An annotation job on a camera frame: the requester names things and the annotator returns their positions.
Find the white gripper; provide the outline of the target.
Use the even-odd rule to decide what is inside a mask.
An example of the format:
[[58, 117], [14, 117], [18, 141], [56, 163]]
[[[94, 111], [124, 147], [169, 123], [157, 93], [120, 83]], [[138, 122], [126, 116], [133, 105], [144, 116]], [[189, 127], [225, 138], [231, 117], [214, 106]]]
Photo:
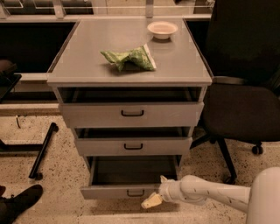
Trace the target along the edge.
[[158, 188], [158, 193], [152, 193], [145, 199], [141, 206], [144, 209], [156, 207], [165, 202], [187, 202], [189, 198], [181, 190], [181, 182], [179, 180], [168, 179], [164, 175], [160, 175], [161, 185]]

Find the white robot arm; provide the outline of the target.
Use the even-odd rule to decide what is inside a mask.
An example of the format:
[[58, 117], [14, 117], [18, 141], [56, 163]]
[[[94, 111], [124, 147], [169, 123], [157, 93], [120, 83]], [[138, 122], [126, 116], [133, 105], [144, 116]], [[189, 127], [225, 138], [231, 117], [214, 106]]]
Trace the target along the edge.
[[155, 207], [163, 201], [201, 205], [212, 199], [244, 212], [246, 224], [280, 224], [279, 167], [261, 171], [251, 187], [210, 182], [193, 175], [181, 180], [160, 178], [158, 191], [141, 204], [142, 208]]

